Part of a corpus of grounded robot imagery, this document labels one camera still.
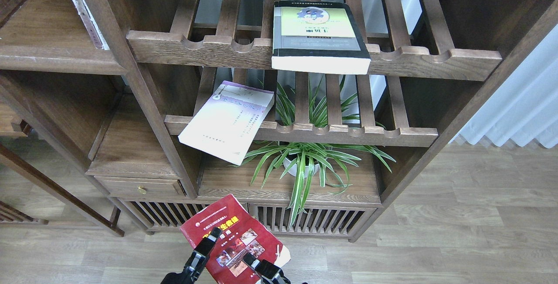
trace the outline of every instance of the potted plant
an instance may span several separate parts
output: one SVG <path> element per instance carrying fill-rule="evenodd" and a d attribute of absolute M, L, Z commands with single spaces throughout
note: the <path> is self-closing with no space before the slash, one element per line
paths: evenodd
<path fill-rule="evenodd" d="M 313 91 L 309 88 L 309 119 L 310 123 L 316 127 L 325 127 L 327 125 L 327 100 L 326 97 L 317 100 L 318 88 L 321 85 L 322 80 L 318 84 L 317 88 Z M 340 91 L 343 90 L 345 83 L 345 76 L 339 84 Z M 346 112 L 349 107 L 354 104 L 357 98 L 357 94 L 353 94 L 347 99 L 341 101 L 341 113 Z M 287 93 L 283 87 L 277 84 L 277 104 L 276 111 L 279 114 L 281 123 L 283 125 L 291 125 L 295 119 L 295 105 L 287 97 Z M 349 119 L 359 119 L 358 114 L 343 115 L 342 120 L 347 121 Z M 349 153 L 346 153 L 346 149 L 352 149 L 357 151 L 364 151 L 375 155 L 379 161 L 385 165 L 385 167 L 391 171 L 386 159 L 395 162 L 390 155 L 381 151 L 374 145 L 338 145 L 329 143 L 310 143 L 310 142 L 275 142 L 266 141 L 265 145 L 259 149 L 249 151 L 242 165 L 248 163 L 255 159 L 255 157 L 261 156 L 257 167 L 254 170 L 254 175 L 250 182 L 252 185 L 255 182 L 256 177 L 260 173 L 265 162 L 273 157 L 271 164 L 267 167 L 265 175 L 262 181 L 262 188 L 265 185 L 271 171 L 279 168 L 281 165 L 285 167 L 285 170 L 281 174 L 280 178 L 283 178 L 290 169 L 295 168 L 295 171 L 291 171 L 295 176 L 295 184 L 293 187 L 293 193 L 291 194 L 291 201 L 289 207 L 291 209 L 291 215 L 289 218 L 289 225 L 295 223 L 296 216 L 301 213 L 306 204 L 306 199 L 310 192 L 310 185 L 312 183 L 313 176 L 315 173 L 319 173 L 320 186 L 325 187 L 338 187 L 340 191 L 338 193 L 343 193 L 347 187 L 350 186 L 350 177 L 347 165 L 353 165 L 358 167 L 357 161 L 361 159 Z M 340 175 L 333 169 L 333 164 L 340 167 L 343 170 L 346 181 L 343 181 Z M 328 174 L 333 175 L 335 181 L 333 183 L 329 182 Z"/>

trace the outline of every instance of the wooden floor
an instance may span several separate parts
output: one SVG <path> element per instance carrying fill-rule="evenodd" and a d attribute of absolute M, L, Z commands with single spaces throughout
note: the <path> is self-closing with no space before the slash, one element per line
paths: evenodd
<path fill-rule="evenodd" d="M 44 141 L 1 139 L 103 214 L 110 205 Z M 448 145 L 360 240 L 281 237 L 293 284 L 558 283 L 558 149 Z M 0 200 L 32 216 L 78 214 L 0 168 Z M 191 247 L 122 218 L 101 230 L 0 228 L 0 283 L 158 284 Z M 204 272 L 200 284 L 214 283 Z"/>

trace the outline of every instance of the red book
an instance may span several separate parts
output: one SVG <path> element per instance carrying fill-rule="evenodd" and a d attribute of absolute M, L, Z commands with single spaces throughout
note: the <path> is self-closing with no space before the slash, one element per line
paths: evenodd
<path fill-rule="evenodd" d="M 206 268 L 220 284 L 255 284 L 259 276 L 242 258 L 249 252 L 259 260 L 282 267 L 289 260 L 289 250 L 270 231 L 254 219 L 233 195 L 227 195 L 192 216 L 180 226 L 195 248 L 214 227 L 223 232 L 210 254 Z"/>

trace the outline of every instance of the book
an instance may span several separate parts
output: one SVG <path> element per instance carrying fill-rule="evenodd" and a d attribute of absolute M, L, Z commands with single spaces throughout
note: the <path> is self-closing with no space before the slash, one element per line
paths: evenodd
<path fill-rule="evenodd" d="M 276 1 L 273 16 L 272 68 L 368 74 L 370 54 L 347 4 Z"/>
<path fill-rule="evenodd" d="M 240 165 L 273 102 L 272 91 L 224 81 L 178 139 L 184 145 Z"/>
<path fill-rule="evenodd" d="M 195 248 L 214 227 L 223 232 L 205 268 L 220 284 L 255 284 L 259 281 L 259 276 L 242 261 L 247 252 L 278 267 L 291 260 L 289 249 L 251 217 L 232 194 L 192 216 L 180 226 L 180 231 Z"/>

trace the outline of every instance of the white curtain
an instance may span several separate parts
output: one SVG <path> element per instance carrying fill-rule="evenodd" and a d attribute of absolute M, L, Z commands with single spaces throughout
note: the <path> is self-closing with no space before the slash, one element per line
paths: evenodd
<path fill-rule="evenodd" d="M 558 143 L 558 26 L 543 39 L 458 133 L 476 144 L 486 136 L 501 146 L 536 139 Z"/>

